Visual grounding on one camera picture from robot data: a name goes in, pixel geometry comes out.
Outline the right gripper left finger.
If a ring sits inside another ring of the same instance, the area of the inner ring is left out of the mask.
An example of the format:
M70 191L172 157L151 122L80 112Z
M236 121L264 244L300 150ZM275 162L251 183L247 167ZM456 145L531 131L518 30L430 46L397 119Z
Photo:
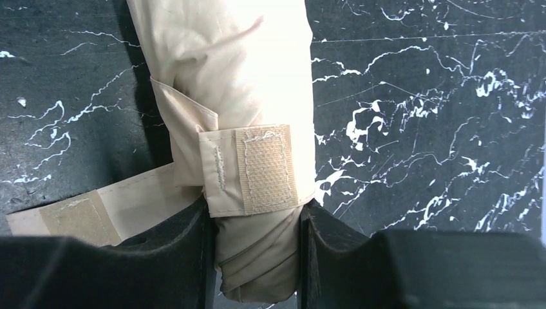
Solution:
M212 308L214 229L204 198L116 246L1 238L2 308Z

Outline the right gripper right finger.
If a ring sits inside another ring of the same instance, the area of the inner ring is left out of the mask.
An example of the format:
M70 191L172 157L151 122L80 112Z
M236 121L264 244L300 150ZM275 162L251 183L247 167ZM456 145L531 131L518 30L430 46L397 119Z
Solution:
M386 229L317 202L300 216L300 308L544 308L545 248L507 232Z

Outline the beige folding umbrella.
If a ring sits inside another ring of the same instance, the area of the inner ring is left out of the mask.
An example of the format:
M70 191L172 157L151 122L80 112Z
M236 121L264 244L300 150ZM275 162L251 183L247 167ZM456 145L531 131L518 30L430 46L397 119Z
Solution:
M113 245L206 199L221 292L278 303L296 291L299 215L315 193L303 1L129 1L173 162L8 223L17 235Z

